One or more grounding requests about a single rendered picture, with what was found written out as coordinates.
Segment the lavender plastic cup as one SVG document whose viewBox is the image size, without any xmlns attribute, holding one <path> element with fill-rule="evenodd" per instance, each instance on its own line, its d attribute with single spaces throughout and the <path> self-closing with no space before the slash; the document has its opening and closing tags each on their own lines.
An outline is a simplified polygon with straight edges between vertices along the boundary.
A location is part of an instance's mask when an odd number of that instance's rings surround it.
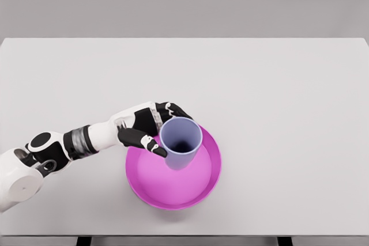
<svg viewBox="0 0 369 246">
<path fill-rule="evenodd" d="M 192 162 L 202 144 L 203 135 L 195 121 L 175 117 L 163 124 L 159 138 L 161 146 L 167 151 L 165 163 L 178 171 Z"/>
</svg>

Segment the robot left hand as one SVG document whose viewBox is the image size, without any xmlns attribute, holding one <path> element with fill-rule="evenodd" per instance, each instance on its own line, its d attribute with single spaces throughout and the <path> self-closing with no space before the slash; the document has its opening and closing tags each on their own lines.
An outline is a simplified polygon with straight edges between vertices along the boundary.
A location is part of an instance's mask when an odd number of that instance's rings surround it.
<svg viewBox="0 0 369 246">
<path fill-rule="evenodd" d="M 166 158 L 167 151 L 159 146 L 154 137 L 165 122 L 175 117 L 192 118 L 175 103 L 149 101 L 114 115 L 113 121 L 118 140 L 125 147 L 145 149 Z"/>
</svg>

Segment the magenta round plate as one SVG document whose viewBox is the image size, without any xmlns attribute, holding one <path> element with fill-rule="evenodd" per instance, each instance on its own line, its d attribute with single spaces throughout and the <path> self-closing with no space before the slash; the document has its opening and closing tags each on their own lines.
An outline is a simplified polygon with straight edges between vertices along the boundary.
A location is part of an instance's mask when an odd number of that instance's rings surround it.
<svg viewBox="0 0 369 246">
<path fill-rule="evenodd" d="M 221 175 L 221 152 L 213 136 L 206 129 L 201 130 L 203 140 L 196 156 L 179 171 L 145 149 L 128 148 L 127 181 L 143 202 L 158 209 L 181 210 L 210 195 Z"/>
</svg>

